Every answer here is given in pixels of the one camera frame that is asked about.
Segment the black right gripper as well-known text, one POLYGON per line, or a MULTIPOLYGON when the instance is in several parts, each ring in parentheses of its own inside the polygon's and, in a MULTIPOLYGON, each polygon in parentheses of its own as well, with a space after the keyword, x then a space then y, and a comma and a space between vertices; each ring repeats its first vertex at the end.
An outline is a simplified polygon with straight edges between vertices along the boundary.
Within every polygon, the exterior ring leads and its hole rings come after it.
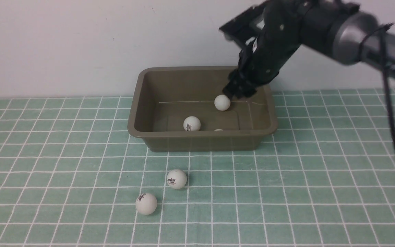
POLYGON ((259 88, 279 75, 283 65, 299 47, 298 42, 259 34, 254 42, 241 50, 238 66, 229 74, 223 94, 229 100, 251 98, 259 88))

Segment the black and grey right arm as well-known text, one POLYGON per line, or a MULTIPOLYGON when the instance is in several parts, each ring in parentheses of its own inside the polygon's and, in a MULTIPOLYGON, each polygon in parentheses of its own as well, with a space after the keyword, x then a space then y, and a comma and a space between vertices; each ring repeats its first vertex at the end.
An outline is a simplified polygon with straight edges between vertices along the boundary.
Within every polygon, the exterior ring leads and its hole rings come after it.
POLYGON ((395 34, 353 2, 267 0, 219 28, 240 47, 223 94, 252 97, 305 45, 345 66, 365 62, 395 79, 395 34))

